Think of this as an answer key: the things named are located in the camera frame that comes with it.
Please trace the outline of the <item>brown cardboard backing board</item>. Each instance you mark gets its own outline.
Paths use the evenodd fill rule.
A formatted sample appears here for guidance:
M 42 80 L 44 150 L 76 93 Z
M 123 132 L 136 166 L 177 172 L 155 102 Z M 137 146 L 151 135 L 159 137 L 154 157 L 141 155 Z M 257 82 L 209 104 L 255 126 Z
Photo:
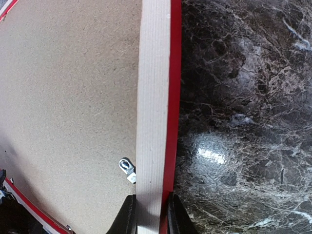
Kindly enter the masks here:
M 0 24 L 0 165 L 38 208 L 104 234 L 135 160 L 138 0 L 20 0 Z

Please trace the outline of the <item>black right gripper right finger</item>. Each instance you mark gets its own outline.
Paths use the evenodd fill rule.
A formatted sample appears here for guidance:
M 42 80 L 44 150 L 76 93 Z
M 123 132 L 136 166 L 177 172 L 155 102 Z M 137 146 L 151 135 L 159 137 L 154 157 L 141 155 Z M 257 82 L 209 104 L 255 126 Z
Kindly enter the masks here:
M 179 196 L 174 193 L 169 195 L 167 217 L 169 234 L 198 234 Z

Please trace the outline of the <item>red wooden picture frame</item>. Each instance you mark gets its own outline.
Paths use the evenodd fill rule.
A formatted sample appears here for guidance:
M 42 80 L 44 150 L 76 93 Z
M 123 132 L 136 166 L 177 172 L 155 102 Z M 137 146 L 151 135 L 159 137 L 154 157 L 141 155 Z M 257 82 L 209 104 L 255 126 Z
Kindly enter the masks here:
M 140 2 L 136 144 L 135 160 L 131 162 L 136 167 L 136 183 L 133 185 L 138 199 L 138 233 L 159 234 L 164 194 L 173 4 L 169 0 Z

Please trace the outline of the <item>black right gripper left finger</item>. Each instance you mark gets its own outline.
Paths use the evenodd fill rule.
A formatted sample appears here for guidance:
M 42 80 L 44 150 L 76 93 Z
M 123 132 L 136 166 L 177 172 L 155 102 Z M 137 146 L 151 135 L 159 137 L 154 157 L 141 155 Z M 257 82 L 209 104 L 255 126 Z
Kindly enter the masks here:
M 107 234 L 136 234 L 136 195 L 128 195 Z

